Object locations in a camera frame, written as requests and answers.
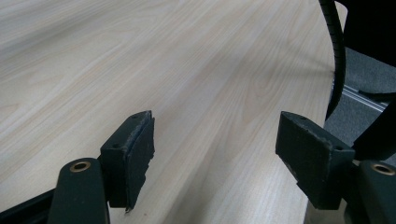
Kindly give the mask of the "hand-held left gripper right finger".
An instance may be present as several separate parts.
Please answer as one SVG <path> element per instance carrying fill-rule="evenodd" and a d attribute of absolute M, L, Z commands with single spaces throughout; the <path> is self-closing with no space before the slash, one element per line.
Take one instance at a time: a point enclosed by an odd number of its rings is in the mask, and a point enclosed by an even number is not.
<path fill-rule="evenodd" d="M 343 175 L 352 165 L 354 149 L 312 120 L 282 111 L 276 155 L 315 208 L 336 210 L 339 207 Z"/>

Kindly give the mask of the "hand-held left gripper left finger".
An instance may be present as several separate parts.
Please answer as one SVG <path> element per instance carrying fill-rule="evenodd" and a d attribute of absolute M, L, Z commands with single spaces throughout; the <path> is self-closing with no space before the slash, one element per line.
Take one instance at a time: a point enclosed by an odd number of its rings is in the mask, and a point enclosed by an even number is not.
<path fill-rule="evenodd" d="M 135 207 L 154 157 L 154 123 L 150 110 L 134 114 L 100 148 L 106 198 L 113 208 Z"/>

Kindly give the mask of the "metal floor rail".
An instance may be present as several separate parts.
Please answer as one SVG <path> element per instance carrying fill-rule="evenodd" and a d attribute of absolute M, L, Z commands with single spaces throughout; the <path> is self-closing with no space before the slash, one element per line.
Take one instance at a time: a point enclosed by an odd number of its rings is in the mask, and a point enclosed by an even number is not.
<path fill-rule="evenodd" d="M 366 105 L 378 112 L 383 112 L 386 109 L 386 107 L 388 106 L 386 103 L 377 103 L 374 100 L 371 100 L 366 96 L 363 96 L 357 90 L 349 87 L 348 85 L 345 85 L 343 87 L 342 94 L 345 95 L 346 97 L 349 97 L 350 99 L 353 99 L 353 100 L 359 102 L 360 104 Z"/>

